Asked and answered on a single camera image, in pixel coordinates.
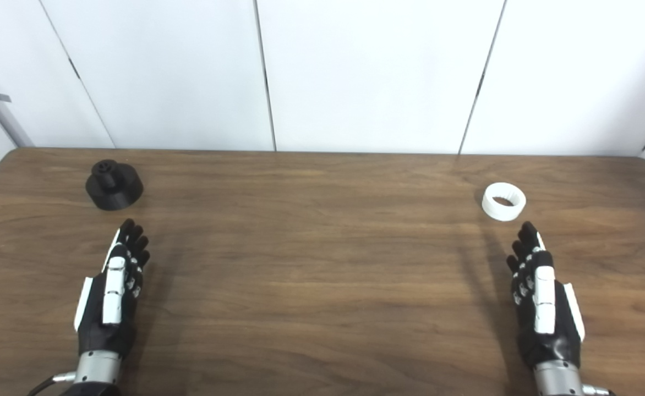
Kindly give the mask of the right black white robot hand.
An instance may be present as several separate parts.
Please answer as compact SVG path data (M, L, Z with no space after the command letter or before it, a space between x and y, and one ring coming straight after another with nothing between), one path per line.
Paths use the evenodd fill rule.
M584 325L572 286L556 279L553 256L531 222L523 223L512 249L506 263L523 362L529 368L554 360L580 367Z

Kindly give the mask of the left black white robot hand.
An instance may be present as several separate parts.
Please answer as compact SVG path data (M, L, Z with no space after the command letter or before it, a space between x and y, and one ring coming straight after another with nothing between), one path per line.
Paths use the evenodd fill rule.
M79 355L110 351L126 358L131 352L148 243L144 229L127 218L114 234L101 272L84 279L74 315Z

